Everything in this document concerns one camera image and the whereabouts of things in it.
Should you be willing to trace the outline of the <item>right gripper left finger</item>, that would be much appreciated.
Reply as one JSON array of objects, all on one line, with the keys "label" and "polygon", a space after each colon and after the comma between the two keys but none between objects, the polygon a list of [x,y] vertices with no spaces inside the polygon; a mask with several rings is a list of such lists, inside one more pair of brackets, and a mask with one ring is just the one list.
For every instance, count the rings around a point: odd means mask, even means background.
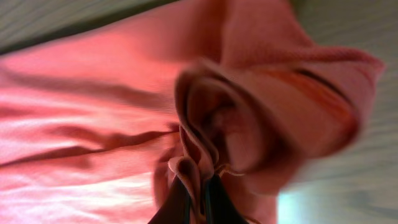
[{"label": "right gripper left finger", "polygon": [[191,197],[176,177],[166,201],[148,224],[190,224],[190,206]]}]

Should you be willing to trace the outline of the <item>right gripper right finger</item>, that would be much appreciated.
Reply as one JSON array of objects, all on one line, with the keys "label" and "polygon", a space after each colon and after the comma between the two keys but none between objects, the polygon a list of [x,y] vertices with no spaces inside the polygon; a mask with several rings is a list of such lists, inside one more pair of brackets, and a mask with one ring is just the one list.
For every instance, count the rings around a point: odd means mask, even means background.
[{"label": "right gripper right finger", "polygon": [[233,205],[218,175],[206,181],[204,190],[207,224],[248,224]]}]

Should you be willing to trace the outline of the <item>coral red t-shirt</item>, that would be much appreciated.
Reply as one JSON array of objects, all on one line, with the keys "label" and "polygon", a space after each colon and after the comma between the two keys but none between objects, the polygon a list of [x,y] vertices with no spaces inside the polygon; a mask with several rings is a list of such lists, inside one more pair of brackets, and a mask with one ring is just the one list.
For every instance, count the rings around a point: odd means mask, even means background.
[{"label": "coral red t-shirt", "polygon": [[358,135],[383,69],[288,1],[177,1],[1,57],[1,222],[147,223],[174,179],[203,223],[219,174],[247,221]]}]

